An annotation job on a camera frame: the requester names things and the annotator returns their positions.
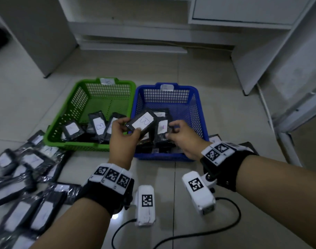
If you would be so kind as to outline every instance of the forearm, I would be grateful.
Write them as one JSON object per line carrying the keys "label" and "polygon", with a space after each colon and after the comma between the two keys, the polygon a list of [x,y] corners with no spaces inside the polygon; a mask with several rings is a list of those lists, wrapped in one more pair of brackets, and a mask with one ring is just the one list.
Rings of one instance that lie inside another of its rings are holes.
{"label": "forearm", "polygon": [[236,189],[316,248],[316,173],[251,155],[238,171]]}
{"label": "forearm", "polygon": [[30,249],[101,248],[110,214],[98,203],[81,198]]}

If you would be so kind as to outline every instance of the basket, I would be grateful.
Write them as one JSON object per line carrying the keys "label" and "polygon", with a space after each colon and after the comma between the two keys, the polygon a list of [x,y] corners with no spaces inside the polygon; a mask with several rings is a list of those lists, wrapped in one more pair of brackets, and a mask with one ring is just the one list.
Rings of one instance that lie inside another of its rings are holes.
{"label": "basket", "polygon": [[[156,85],[139,86],[136,89],[131,118],[144,108],[169,108],[173,120],[182,119],[186,121],[201,138],[209,141],[201,101],[195,87],[179,86],[177,83],[156,83]],[[193,161],[187,158],[185,154],[136,153],[134,157],[140,160]]]}
{"label": "basket", "polygon": [[79,123],[88,123],[89,113],[102,110],[106,119],[113,112],[131,115],[136,85],[132,81],[114,79],[114,85],[104,85],[101,79],[84,79],[75,84],[60,112],[44,135],[44,143],[48,146],[66,150],[109,151],[110,145],[90,142],[62,142],[61,126],[75,119]]}

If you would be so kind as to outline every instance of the person's left arm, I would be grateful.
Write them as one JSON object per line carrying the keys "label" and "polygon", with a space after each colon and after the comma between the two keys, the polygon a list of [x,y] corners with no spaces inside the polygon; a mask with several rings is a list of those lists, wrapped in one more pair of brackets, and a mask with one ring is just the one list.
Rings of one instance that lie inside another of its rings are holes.
{"label": "person's left arm", "polygon": [[[129,120],[122,118],[113,122],[108,161],[127,170],[131,167],[140,136],[140,130],[135,130],[131,135],[123,134],[127,131],[123,124]],[[110,219],[111,215],[104,207],[83,197],[54,222],[30,249],[101,248]]]}

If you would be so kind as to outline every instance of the white tiled floor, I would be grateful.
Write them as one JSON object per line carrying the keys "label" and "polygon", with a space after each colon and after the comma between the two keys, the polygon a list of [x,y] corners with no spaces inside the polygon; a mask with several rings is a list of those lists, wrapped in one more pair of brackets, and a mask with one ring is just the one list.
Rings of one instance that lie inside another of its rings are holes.
{"label": "white tiled floor", "polygon": [[[195,86],[201,96],[209,134],[224,140],[250,141],[266,157],[284,161],[271,132],[259,96],[245,97],[235,75],[229,52],[190,50],[187,55],[80,51],[74,53],[48,78],[14,41],[0,50],[0,152],[17,148],[37,130],[45,130],[61,108],[75,82],[97,76],[132,80],[136,85],[177,82]],[[108,153],[76,152],[59,181],[83,183]],[[134,190],[142,184],[155,189],[156,223],[149,228],[124,227],[116,237],[117,248],[152,248],[169,236],[206,231],[229,224],[235,209],[219,202],[217,210],[198,216],[181,182],[190,171],[202,172],[198,163],[133,160]],[[241,208],[240,224],[224,233],[170,241],[159,248],[307,248],[299,238],[261,212],[237,193],[217,187],[217,196],[228,196]],[[0,206],[0,220],[11,204]],[[58,216],[69,207],[63,206]],[[111,248],[114,231],[134,218],[135,209],[112,220],[103,248]]]}

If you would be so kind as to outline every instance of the white rectangular device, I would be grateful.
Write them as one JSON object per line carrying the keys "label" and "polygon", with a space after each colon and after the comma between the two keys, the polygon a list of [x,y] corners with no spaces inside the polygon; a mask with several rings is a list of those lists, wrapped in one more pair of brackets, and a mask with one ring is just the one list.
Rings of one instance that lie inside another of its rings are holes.
{"label": "white rectangular device", "polygon": [[205,215],[214,210],[216,200],[196,171],[183,175],[182,181],[199,214]]}
{"label": "white rectangular device", "polygon": [[156,221],[155,194],[151,185],[140,185],[134,199],[137,226],[150,226]]}

